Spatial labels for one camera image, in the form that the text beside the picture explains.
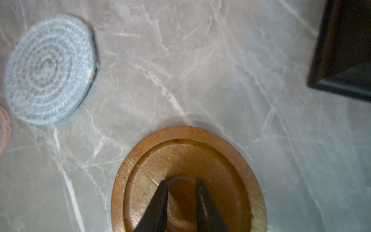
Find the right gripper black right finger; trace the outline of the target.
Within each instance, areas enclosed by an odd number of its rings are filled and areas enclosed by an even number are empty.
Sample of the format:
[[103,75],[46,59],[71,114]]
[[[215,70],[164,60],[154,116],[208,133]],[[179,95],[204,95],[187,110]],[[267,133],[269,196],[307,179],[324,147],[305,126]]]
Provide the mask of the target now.
[[206,184],[196,181],[196,212],[198,232],[229,232],[223,217],[217,209]]

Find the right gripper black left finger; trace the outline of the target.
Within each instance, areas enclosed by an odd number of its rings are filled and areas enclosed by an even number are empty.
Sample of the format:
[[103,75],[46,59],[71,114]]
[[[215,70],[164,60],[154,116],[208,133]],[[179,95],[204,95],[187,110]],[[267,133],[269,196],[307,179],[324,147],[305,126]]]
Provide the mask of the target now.
[[165,232],[167,227],[168,181],[160,182],[135,232]]

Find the brown wooden round coaster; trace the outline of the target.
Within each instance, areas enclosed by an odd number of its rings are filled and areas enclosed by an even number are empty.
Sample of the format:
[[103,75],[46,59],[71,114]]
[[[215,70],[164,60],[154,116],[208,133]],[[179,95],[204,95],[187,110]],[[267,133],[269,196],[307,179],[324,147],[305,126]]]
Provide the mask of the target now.
[[262,190],[247,161],[218,135],[189,126],[151,133],[124,159],[111,197],[113,231],[132,232],[166,179],[168,232],[197,231],[198,179],[207,186],[230,231],[267,231]]

